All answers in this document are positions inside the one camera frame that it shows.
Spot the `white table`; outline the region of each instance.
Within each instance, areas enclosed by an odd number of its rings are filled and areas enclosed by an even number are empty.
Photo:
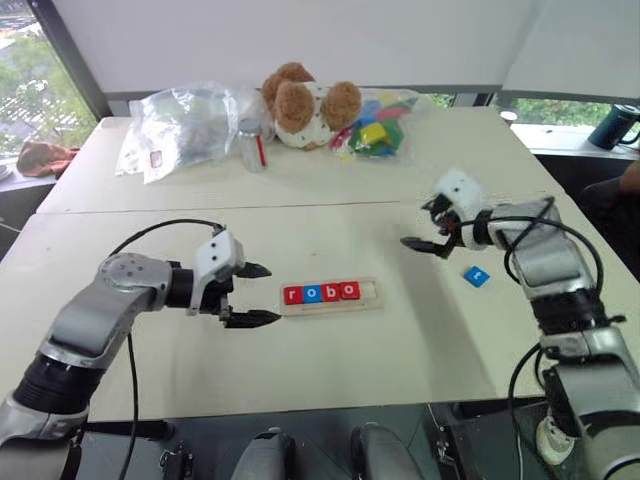
[[[409,131],[414,158],[345,161],[327,149],[267,147],[270,168],[247,175],[240,158],[201,164],[150,185],[116,177],[128,118],[96,128],[38,213],[162,211],[424,200],[449,167],[493,198],[524,200],[563,190],[491,108],[433,108]]]
[[[627,314],[622,328],[639,360],[638,283],[570,199],[558,196],[558,206],[601,252],[607,311]],[[252,331],[175,310],[144,314],[134,327],[142,418],[504,397],[539,335],[497,250],[460,249],[442,261],[400,245],[405,235],[435,237],[413,202],[35,215],[0,267],[2,389],[17,385],[57,311],[116,244],[175,217],[227,224],[247,257],[273,271],[236,282],[230,299],[238,310],[277,311],[284,283],[357,276],[380,281],[383,308],[283,318]],[[130,251],[191,265],[208,235],[205,227],[170,227]],[[461,277],[472,265],[491,275],[480,289]],[[130,419],[130,382],[123,349],[93,398],[92,420]],[[540,394],[530,369],[519,385],[519,394]]]

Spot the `yellow block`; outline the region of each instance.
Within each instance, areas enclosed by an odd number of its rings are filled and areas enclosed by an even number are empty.
[[[382,124],[376,122],[360,130],[360,141],[365,145],[373,145],[379,141],[389,141],[389,135]]]

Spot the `person's hand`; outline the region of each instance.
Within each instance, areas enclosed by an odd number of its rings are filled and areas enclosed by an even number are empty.
[[[640,160],[636,160],[620,177],[621,193],[640,193]]]

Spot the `black cable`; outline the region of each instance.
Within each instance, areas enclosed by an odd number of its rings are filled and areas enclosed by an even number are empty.
[[[542,391],[544,392],[544,382],[542,381],[542,378],[540,377],[540,362],[542,360],[542,350],[538,350],[538,353],[536,354],[536,360],[533,363],[533,375],[536,377],[536,382],[538,382],[538,386],[542,389]]]
[[[538,453],[536,446],[531,442],[531,440],[529,440],[527,437],[522,435],[522,427],[520,426],[520,422],[518,422],[518,419],[516,418],[516,411],[513,406],[514,392],[515,392],[516,381],[518,380],[518,376],[520,375],[520,372],[522,371],[527,361],[529,361],[529,359],[533,357],[539,350],[540,350],[540,344],[536,343],[533,347],[529,349],[527,353],[524,354],[524,356],[520,359],[520,361],[516,365],[516,368],[514,368],[513,373],[511,374],[511,380],[509,381],[509,393],[507,394],[507,406],[509,408],[509,414],[511,415],[511,423],[513,425],[513,432],[515,434],[514,438],[516,442],[516,447],[518,445],[518,438],[520,438],[520,441],[524,444],[525,447],[527,447],[527,450],[529,450],[531,455],[533,455],[536,461],[544,469],[547,476],[551,480],[557,480],[558,477],[556,476],[555,472],[551,469],[551,467],[547,464],[547,462],[545,462],[544,459],[540,456],[540,453]]]
[[[155,225],[151,225],[150,227],[145,228],[144,230],[140,230],[139,232],[134,233],[129,238],[127,238],[124,242],[118,245],[113,252],[109,255],[110,257],[120,253],[124,248],[128,245],[132,244],[139,238],[145,236],[147,233],[157,230],[162,227],[167,227],[169,225],[177,225],[180,223],[191,223],[197,225],[205,225],[213,228],[214,236],[218,232],[224,230],[224,227],[216,222],[209,222],[207,220],[199,220],[197,218],[176,218],[175,220],[168,220],[166,222],[156,223]],[[129,364],[131,366],[131,384],[133,390],[133,419],[131,421],[131,436],[129,438],[129,447],[127,448],[127,454],[125,456],[124,462],[122,463],[122,468],[120,469],[120,475],[118,476],[118,480],[124,480],[127,476],[127,470],[129,469],[129,463],[131,463],[131,457],[133,456],[133,449],[136,444],[136,435],[138,430],[138,415],[139,415],[139,405],[138,405],[138,373],[136,371],[136,360],[133,353],[133,337],[131,336],[131,332],[127,335],[127,346],[129,347]]]
[[[542,210],[540,210],[540,213],[538,213],[538,215],[536,215],[535,220],[533,220],[531,223],[529,223],[529,225],[527,225],[527,228],[525,228],[522,232],[520,232],[520,235],[518,235],[516,237],[516,239],[511,243],[511,245],[509,245],[507,247],[507,249],[504,252],[504,269],[507,272],[507,275],[509,275],[511,277],[511,279],[516,282],[518,285],[520,285],[520,280],[518,280],[518,277],[515,276],[515,274],[511,271],[511,265],[509,263],[509,260],[511,260],[511,255],[513,255],[513,252],[515,251],[516,247],[518,246],[518,244],[524,240],[524,238],[529,235],[529,233],[531,233],[531,230],[534,229],[534,227],[536,226],[536,224],[540,221],[541,218],[544,218],[544,216],[547,214],[547,212],[551,209],[551,207],[553,207],[553,204],[555,203],[556,199],[553,197],[547,197],[546,199],[547,204],[542,208]]]
[[[460,222],[458,224],[456,224],[455,226],[458,227],[466,227],[468,225],[474,225],[478,220],[467,220],[466,222]],[[537,223],[542,223],[544,225],[551,225],[552,227],[556,227],[559,228],[561,230],[564,230],[565,232],[573,235],[574,237],[576,237],[578,240],[580,240],[585,247],[587,247],[587,250],[589,250],[589,253],[591,253],[591,255],[593,256],[593,261],[596,264],[596,272],[597,272],[597,279],[596,279],[596,292],[598,293],[598,295],[600,295],[600,293],[602,292],[602,285],[604,284],[604,267],[602,265],[602,259],[600,258],[600,254],[598,253],[598,251],[596,250],[596,247],[593,246],[593,244],[584,236],[582,235],[580,232],[578,232],[577,230],[574,230],[571,227],[568,227],[567,225],[565,225],[562,222],[556,222],[555,220],[547,220],[546,218],[536,218],[536,217],[530,217],[527,215],[507,215],[504,217],[495,217],[495,218],[490,218],[488,220],[483,220],[486,221],[487,223],[493,223],[493,222],[537,222]]]

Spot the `robotic arm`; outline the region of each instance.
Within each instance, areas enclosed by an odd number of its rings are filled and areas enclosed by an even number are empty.
[[[60,311],[18,388],[0,405],[0,456],[10,451],[15,457],[20,450],[12,444],[25,441],[33,459],[42,459],[33,455],[35,445],[66,448],[86,422],[89,400],[141,312],[185,308],[187,315],[217,315],[226,328],[254,328],[280,318],[265,310],[234,312],[227,299],[234,275],[258,278],[271,272],[246,262],[242,245],[226,229],[197,250],[193,270],[134,253],[105,260],[93,282]],[[0,477],[9,478],[3,473],[15,474],[27,462],[2,463]],[[10,478],[60,477],[46,458],[44,464],[53,476],[38,470]]]
[[[409,248],[442,258],[456,246],[494,245],[513,254],[517,280],[542,330],[541,349],[556,361],[543,372],[555,424],[581,438],[595,479],[640,478],[640,376],[612,324],[624,317],[606,315],[601,286],[556,226],[560,215],[552,201],[488,208],[480,186],[451,170],[423,208],[448,240],[403,238]]]

